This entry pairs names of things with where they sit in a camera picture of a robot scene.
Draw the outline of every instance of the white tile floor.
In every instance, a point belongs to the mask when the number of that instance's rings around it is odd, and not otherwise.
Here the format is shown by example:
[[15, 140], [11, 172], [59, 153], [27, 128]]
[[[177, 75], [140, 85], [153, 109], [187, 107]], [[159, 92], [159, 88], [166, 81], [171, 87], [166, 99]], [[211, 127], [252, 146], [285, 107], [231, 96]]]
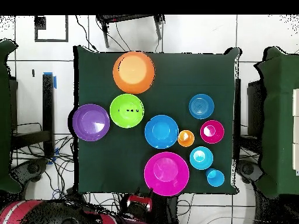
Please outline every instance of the white tile floor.
[[[39, 30], [39, 38], [64, 39], [65, 16], [46, 16], [47, 29]], [[8, 56], [7, 65], [12, 76], [19, 82], [18, 88], [18, 123], [39, 122], [41, 117], [41, 75], [52, 72], [57, 77], [57, 88], [54, 89], [55, 139], [69, 134], [67, 127], [68, 114], [74, 103], [74, 70], [72, 47], [82, 45], [90, 47], [85, 32], [77, 24], [75, 16], [69, 16], [69, 33], [67, 43], [34, 42], [34, 17], [0, 16], [0, 39], [16, 41], [18, 48]], [[81, 25], [86, 28], [87, 38], [99, 51], [122, 51], [109, 38], [110, 48], [105, 47], [103, 33], [99, 30], [95, 16], [78, 16]], [[261, 61], [263, 51], [268, 46], [279, 46], [287, 53], [299, 50], [298, 17], [279, 15], [166, 15], [164, 24], [163, 50], [165, 53], [224, 53], [230, 47], [242, 49], [239, 63], [241, 78], [241, 124], [248, 124], [247, 85], [259, 79], [253, 65]], [[117, 25], [122, 38], [131, 50], [154, 52], [158, 44], [155, 24], [152, 17], [120, 22]], [[118, 41], [125, 50], [126, 45], [119, 37], [116, 25], [110, 24], [109, 34]], [[157, 52], [162, 49], [159, 43]], [[19, 132], [38, 130], [39, 126], [22, 126]], [[69, 146], [63, 149], [71, 155]], [[73, 164], [67, 165], [73, 170]], [[57, 172], [53, 165], [47, 165], [47, 173], [52, 185], [57, 188]], [[66, 187], [74, 183], [74, 172], [65, 171]], [[255, 214], [255, 195], [251, 185], [241, 181], [235, 175], [235, 185], [239, 189], [237, 195], [195, 195], [192, 209], [179, 216], [180, 224], [252, 224]], [[49, 178], [44, 174], [37, 183], [30, 183], [26, 198], [52, 198], [53, 191]], [[179, 199], [189, 203], [193, 194], [182, 194]], [[112, 198], [111, 194], [95, 194], [98, 202]], [[91, 203], [97, 204], [93, 195]], [[105, 203], [111, 209], [112, 200]], [[179, 202], [178, 214], [188, 211], [185, 201]]]

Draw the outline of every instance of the purple bowl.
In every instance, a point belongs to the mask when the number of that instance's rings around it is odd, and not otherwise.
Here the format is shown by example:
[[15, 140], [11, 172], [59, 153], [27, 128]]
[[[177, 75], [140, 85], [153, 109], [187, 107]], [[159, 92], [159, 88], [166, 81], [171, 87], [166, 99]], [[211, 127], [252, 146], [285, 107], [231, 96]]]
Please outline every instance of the purple bowl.
[[72, 127], [78, 138], [84, 141], [97, 141], [108, 132], [110, 118], [103, 107], [86, 104], [74, 113]]

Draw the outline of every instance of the blue bowl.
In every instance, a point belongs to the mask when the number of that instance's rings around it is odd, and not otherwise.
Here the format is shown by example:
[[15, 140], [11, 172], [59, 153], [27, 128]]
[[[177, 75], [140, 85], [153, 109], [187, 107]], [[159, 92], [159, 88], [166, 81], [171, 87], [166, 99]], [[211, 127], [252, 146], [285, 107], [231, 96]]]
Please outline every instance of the blue bowl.
[[166, 115], [157, 115], [147, 122], [144, 130], [147, 142], [156, 149], [172, 146], [179, 135], [179, 127]]
[[224, 183], [224, 174], [216, 169], [209, 168], [206, 171], [207, 181], [213, 187], [221, 186]]
[[189, 111], [194, 118], [209, 118], [214, 111], [214, 102], [209, 95], [197, 94], [189, 102]]
[[209, 168], [213, 162], [213, 154], [206, 147], [197, 147], [191, 151], [190, 163], [193, 167], [199, 170]]

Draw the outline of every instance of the bowl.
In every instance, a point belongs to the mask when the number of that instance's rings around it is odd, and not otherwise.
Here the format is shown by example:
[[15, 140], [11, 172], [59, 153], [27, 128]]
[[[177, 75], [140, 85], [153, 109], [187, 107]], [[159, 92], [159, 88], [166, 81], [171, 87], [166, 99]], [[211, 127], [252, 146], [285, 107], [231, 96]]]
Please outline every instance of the bowl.
[[207, 169], [213, 163], [213, 154], [211, 150], [206, 147], [197, 147], [191, 151], [190, 163], [196, 169]]
[[214, 102], [209, 95], [197, 94], [189, 102], [189, 111], [194, 118], [209, 118], [214, 111]]
[[223, 139], [224, 128], [219, 121], [209, 120], [200, 128], [200, 136], [208, 144], [216, 144]]
[[141, 100], [133, 94], [121, 94], [110, 105], [112, 121], [122, 128], [131, 128], [140, 123], [144, 115]]
[[158, 153], [145, 165], [144, 180], [154, 193], [171, 197], [186, 187], [189, 168], [184, 159], [175, 153]]
[[194, 142], [194, 134], [185, 129], [179, 133], [178, 142], [183, 147], [189, 147]]
[[97, 141], [107, 134], [110, 118], [103, 107], [85, 104], [74, 113], [72, 126], [78, 138], [84, 141]]
[[143, 52], [124, 53], [114, 64], [113, 78], [122, 91], [131, 94], [143, 93], [154, 81], [154, 63]]
[[156, 149], [166, 149], [178, 139], [179, 127], [167, 115], [156, 115], [147, 122], [144, 135], [147, 142]]
[[213, 187], [221, 186], [224, 183], [224, 174], [216, 169], [209, 168], [206, 171], [207, 181]]

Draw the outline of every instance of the small orange bowl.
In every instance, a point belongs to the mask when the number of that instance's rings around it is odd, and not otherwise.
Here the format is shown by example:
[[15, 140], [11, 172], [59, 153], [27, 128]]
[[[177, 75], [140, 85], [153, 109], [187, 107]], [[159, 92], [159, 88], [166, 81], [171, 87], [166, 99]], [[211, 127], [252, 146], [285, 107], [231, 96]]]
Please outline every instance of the small orange bowl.
[[194, 142], [194, 135], [191, 131], [184, 130], [179, 133], [178, 142], [183, 147], [189, 147]]

